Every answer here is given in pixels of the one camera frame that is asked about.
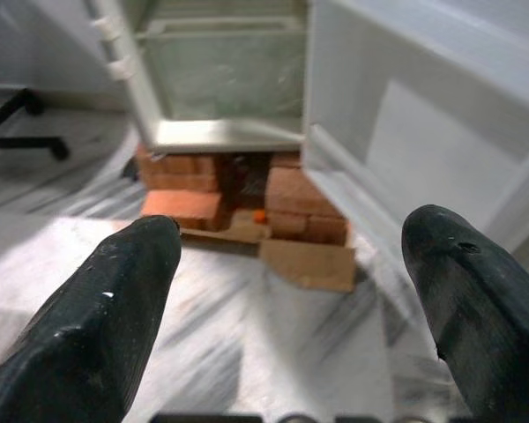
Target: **wall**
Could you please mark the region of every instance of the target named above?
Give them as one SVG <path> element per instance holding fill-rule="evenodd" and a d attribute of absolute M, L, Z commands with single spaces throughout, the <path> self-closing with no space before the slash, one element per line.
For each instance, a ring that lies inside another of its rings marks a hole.
<path fill-rule="evenodd" d="M 0 85 L 117 96 L 83 0 L 0 0 Z"/>

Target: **marble floor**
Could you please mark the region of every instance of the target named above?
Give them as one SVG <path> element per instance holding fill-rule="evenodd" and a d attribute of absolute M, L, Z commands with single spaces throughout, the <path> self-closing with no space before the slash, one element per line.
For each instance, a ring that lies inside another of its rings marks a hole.
<path fill-rule="evenodd" d="M 0 152 L 0 357 L 32 313 L 145 194 L 119 173 L 138 141 L 123 115 L 51 111 L 7 133 L 58 133 L 73 157 Z M 291 412 L 431 423 L 467 409 L 413 285 L 357 234 L 351 294 L 307 291 L 254 251 L 185 243 L 159 336 L 126 422 L 156 412 Z"/>

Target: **brick stack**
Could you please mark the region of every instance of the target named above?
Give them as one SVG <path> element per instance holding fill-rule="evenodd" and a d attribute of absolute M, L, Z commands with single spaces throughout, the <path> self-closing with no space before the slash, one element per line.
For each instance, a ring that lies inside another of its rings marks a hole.
<path fill-rule="evenodd" d="M 167 155 L 153 159 L 140 146 L 139 176 L 149 189 L 142 215 L 163 214 L 181 227 L 220 230 L 227 217 L 220 182 L 226 169 L 223 156 Z"/>
<path fill-rule="evenodd" d="M 347 222 L 300 169 L 299 156 L 272 159 L 265 204 L 272 238 L 345 245 Z"/>

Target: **white wall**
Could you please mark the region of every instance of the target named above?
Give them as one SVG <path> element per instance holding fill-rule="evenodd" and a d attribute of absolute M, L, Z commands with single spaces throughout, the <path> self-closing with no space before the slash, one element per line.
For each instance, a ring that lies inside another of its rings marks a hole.
<path fill-rule="evenodd" d="M 0 85 L 117 93 L 83 0 L 0 0 Z"/>

